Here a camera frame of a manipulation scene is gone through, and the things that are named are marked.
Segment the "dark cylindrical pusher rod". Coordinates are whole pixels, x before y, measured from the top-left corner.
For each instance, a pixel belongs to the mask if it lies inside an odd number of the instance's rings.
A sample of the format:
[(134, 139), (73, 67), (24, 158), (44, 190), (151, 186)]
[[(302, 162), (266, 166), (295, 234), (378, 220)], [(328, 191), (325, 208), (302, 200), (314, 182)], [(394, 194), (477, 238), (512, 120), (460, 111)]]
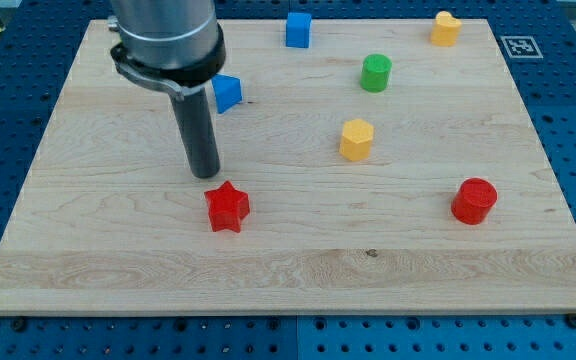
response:
[(172, 99), (171, 104), (192, 174), (200, 179), (214, 177), (220, 159), (205, 89), (183, 100)]

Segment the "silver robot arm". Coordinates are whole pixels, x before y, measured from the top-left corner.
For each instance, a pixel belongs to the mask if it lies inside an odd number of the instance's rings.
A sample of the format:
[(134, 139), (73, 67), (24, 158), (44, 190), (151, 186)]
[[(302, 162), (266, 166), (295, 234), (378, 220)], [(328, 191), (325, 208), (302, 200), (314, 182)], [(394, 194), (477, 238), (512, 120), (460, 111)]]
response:
[(224, 35), (212, 0), (112, 0), (116, 70), (169, 96), (192, 174), (220, 170), (205, 85), (222, 69)]

